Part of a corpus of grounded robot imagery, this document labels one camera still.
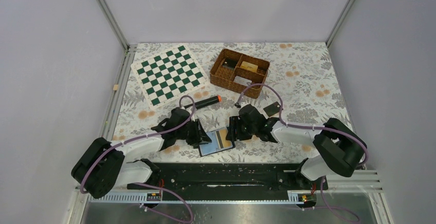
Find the black VIP card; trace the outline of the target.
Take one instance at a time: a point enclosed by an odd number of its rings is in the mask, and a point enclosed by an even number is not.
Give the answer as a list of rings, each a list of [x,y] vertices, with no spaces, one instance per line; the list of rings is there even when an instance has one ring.
[[[268,117],[272,117],[280,112],[281,104],[279,102],[274,102],[263,108],[263,110]]]

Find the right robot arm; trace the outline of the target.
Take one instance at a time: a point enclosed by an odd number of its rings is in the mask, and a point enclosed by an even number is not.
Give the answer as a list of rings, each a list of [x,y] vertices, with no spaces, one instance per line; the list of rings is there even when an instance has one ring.
[[[253,136],[264,142],[313,146],[318,151],[317,156],[304,159],[296,169],[295,182],[302,189],[308,189],[326,175],[351,177],[364,163],[368,152],[366,144],[336,118],[322,125],[286,123],[277,117],[266,118],[247,104],[237,116],[229,118],[226,138],[235,142]]]

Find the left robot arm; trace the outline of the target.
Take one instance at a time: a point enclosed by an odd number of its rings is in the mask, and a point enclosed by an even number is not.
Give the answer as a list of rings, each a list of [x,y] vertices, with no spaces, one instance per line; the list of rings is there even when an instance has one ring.
[[[140,156],[165,150],[177,140],[194,148],[211,143],[199,119],[184,108],[171,110],[171,115],[151,128],[151,134],[113,143],[103,137],[95,139],[71,170],[81,192],[94,198],[105,196],[112,188],[142,183],[152,189],[159,184],[159,174],[152,163]]]

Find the black leather card holder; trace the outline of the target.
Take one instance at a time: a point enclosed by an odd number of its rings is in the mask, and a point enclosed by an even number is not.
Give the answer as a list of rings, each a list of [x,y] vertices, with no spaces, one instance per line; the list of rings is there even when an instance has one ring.
[[[206,144],[201,144],[199,146],[198,150],[199,150],[199,155],[201,157],[205,157],[208,155],[216,154],[219,152],[223,152],[223,151],[227,151],[227,150],[231,150],[231,149],[235,148],[235,143],[232,142],[233,148],[224,149],[224,150],[219,149],[216,134],[215,134],[215,132],[217,130],[206,132],[206,135],[211,139],[211,142],[206,143]]]

